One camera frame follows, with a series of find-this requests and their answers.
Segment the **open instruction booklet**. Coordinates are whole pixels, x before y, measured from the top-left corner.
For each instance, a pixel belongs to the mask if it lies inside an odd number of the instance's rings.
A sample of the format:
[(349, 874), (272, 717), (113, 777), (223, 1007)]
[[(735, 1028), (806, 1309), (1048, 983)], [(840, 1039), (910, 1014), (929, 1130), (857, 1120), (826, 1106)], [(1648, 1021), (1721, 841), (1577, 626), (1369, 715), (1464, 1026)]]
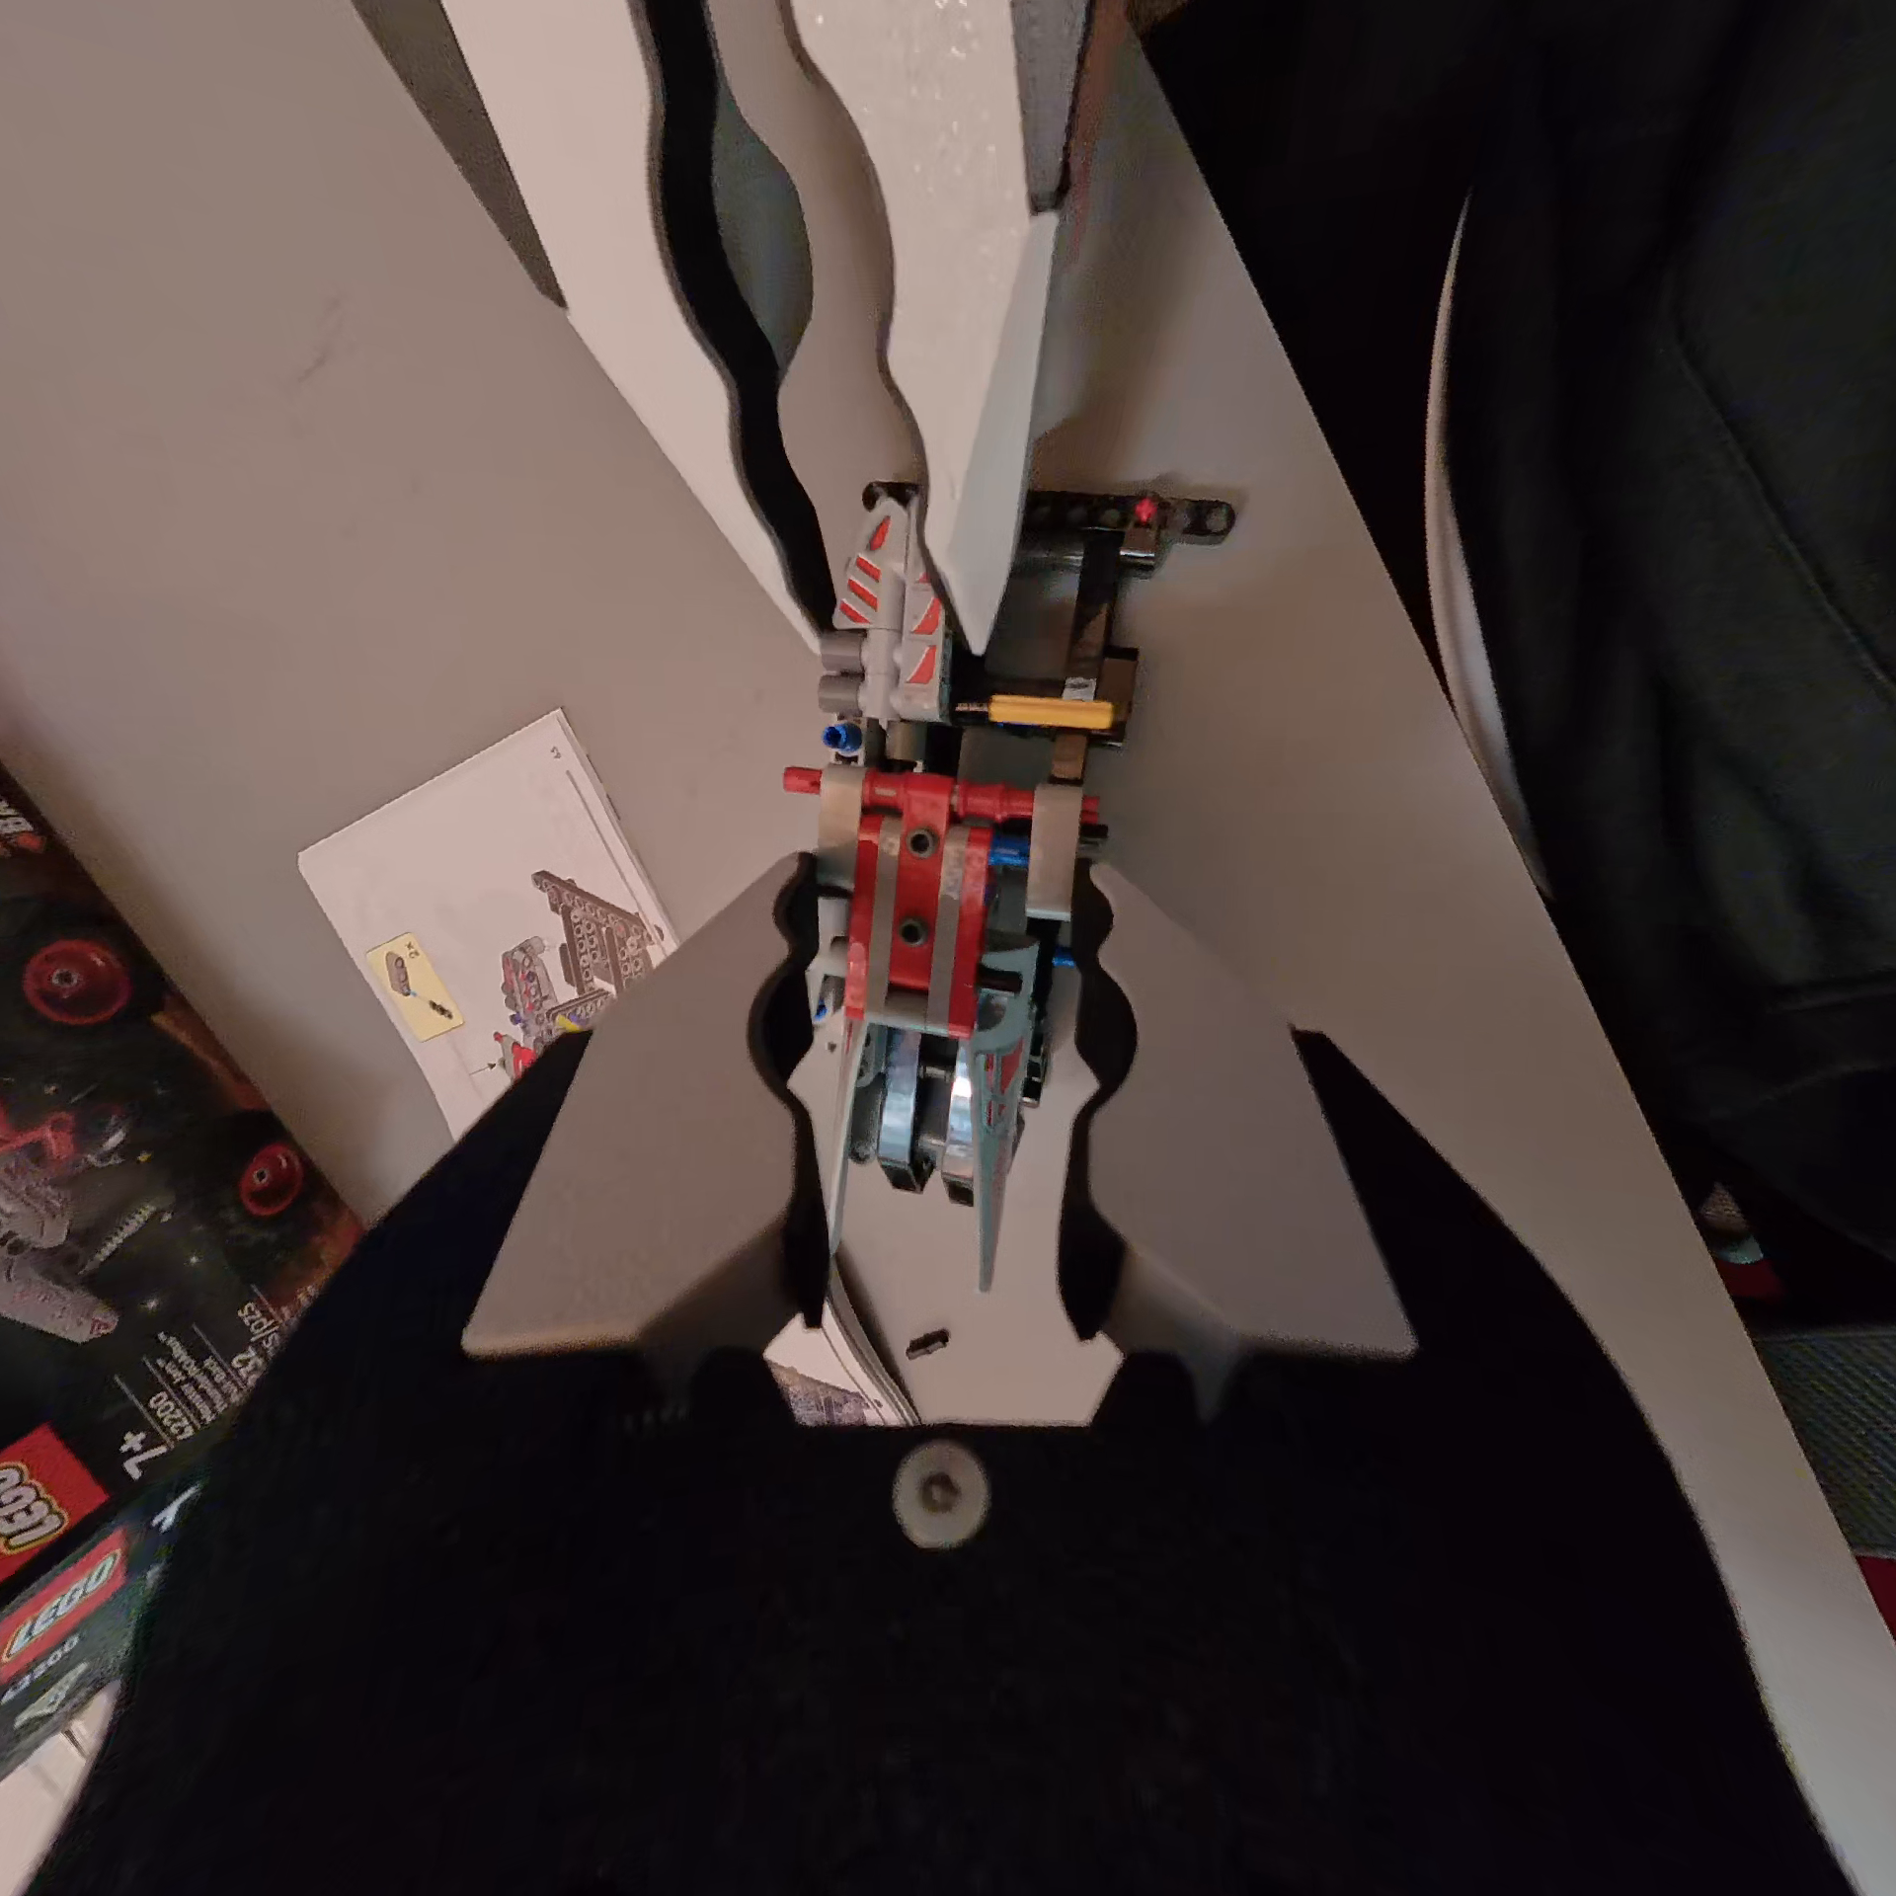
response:
[[(300, 874), (458, 1137), (372, 1239), (443, 1264), (443, 1324), (474, 1359), (462, 1329), (586, 1039), (702, 925), (668, 919), (562, 712), (305, 848)], [(846, 1316), (833, 1244), (822, 1322), (761, 1355), (869, 1421), (912, 1419)]]

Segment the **person's dark hoodie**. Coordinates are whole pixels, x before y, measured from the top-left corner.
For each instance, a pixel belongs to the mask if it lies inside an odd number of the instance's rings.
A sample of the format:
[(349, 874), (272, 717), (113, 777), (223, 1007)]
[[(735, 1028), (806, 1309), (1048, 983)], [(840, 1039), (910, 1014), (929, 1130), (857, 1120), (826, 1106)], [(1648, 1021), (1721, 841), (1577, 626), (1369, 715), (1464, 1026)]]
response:
[(1891, 5), (1145, 10), (1643, 1109), (1891, 1264)]

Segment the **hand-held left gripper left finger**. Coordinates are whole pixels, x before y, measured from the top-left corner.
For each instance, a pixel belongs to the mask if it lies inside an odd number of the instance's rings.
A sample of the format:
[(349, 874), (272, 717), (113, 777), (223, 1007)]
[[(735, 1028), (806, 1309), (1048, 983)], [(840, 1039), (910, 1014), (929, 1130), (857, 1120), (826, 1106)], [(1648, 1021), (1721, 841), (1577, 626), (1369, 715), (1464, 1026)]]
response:
[(610, 1007), (462, 1329), (474, 1359), (632, 1352), (664, 1385), (822, 1322), (814, 858), (782, 858)]

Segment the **toy brick truck model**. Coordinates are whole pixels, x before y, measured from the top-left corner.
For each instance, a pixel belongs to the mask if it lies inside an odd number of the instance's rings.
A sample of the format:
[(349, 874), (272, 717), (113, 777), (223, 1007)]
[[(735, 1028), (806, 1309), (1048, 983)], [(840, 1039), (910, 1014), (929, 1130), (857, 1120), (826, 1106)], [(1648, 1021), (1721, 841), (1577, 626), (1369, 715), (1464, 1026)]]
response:
[(853, 1169), (900, 1193), (938, 1180), (993, 1288), (1078, 869), (1108, 840), (1085, 769), (1124, 746), (1140, 681), (1121, 591), (1236, 518), (1224, 495), (1031, 490), (1014, 574), (1075, 578), (1075, 611), (1059, 666), (1029, 674), (993, 671), (954, 626), (918, 487), (865, 487), (822, 639), (826, 763), (785, 771), (817, 802), (814, 877), (840, 912), (812, 962), (812, 1021), (840, 1036), (833, 1248)]

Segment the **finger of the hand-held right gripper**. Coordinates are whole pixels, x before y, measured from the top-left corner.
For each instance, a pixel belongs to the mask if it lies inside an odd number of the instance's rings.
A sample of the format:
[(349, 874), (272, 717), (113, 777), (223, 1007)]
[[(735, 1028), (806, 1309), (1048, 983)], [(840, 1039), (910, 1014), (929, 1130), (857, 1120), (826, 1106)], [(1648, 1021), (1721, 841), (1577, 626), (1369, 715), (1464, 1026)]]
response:
[(975, 654), (1020, 535), (1063, 200), (1061, 3), (795, 3), (885, 209), (885, 365), (920, 537)]
[(632, 5), (443, 10), (570, 326), (770, 603), (814, 641), (814, 611), (746, 492), (737, 400), (672, 269), (656, 194), (656, 66)]

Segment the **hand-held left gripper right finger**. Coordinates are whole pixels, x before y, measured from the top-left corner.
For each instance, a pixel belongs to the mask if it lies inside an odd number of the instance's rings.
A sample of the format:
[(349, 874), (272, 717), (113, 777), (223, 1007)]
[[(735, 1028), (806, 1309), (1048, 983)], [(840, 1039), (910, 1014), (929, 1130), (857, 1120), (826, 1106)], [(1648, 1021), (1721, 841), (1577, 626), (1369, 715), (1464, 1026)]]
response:
[(1288, 1021), (1112, 867), (1075, 883), (1059, 1295), (1215, 1417), (1256, 1356), (1408, 1361), (1414, 1327)]

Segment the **black toy set box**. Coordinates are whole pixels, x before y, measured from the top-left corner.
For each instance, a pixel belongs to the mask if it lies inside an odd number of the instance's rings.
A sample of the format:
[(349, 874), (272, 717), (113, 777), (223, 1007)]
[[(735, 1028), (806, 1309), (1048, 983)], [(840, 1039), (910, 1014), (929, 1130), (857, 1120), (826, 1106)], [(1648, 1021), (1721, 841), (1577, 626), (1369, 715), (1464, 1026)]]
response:
[(1, 1773), (68, 1732), (121, 1675), (201, 1480), (135, 1493), (12, 1586), (1, 1612)]
[(359, 1237), (5, 773), (5, 1597), (225, 1432)]

